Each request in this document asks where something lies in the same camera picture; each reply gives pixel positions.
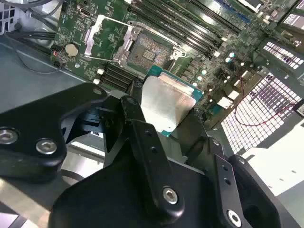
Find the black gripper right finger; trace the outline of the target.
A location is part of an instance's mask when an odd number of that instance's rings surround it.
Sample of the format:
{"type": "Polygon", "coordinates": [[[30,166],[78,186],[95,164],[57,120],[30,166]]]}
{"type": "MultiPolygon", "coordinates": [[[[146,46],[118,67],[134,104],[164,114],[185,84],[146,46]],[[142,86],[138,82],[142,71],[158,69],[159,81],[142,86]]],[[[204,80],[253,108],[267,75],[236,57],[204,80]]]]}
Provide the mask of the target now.
{"type": "Polygon", "coordinates": [[[218,227],[299,227],[247,160],[224,154],[220,142],[207,134],[195,110],[179,124],[179,141],[186,163],[203,171],[210,181],[218,227]]]}

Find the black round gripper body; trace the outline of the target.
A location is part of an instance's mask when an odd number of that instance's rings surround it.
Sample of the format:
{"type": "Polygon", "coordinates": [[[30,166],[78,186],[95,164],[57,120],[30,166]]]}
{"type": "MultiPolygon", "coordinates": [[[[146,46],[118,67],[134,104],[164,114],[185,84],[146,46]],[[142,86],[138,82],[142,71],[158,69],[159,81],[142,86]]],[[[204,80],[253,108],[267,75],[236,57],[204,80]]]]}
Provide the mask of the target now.
{"type": "MultiPolygon", "coordinates": [[[[170,162],[184,196],[185,211],[174,228],[219,228],[211,183],[198,170],[170,162]]],[[[55,202],[51,228],[158,228],[143,202],[137,170],[132,161],[121,161],[74,184],[55,202]]]]}

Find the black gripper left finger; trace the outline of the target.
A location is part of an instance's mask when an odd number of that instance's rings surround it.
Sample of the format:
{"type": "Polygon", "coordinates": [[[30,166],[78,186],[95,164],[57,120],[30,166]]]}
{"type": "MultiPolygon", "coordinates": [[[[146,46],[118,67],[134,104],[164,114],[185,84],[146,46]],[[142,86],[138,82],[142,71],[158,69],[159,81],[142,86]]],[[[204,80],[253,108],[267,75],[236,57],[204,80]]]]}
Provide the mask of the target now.
{"type": "Polygon", "coordinates": [[[104,168],[132,161],[147,213],[160,225],[175,223],[184,213],[184,198],[154,126],[145,121],[140,104],[133,97],[109,98],[92,83],[1,114],[1,176],[26,182],[53,180],[67,155],[70,132],[78,136],[80,116],[94,108],[105,120],[114,119],[110,148],[115,159],[104,168]]]}

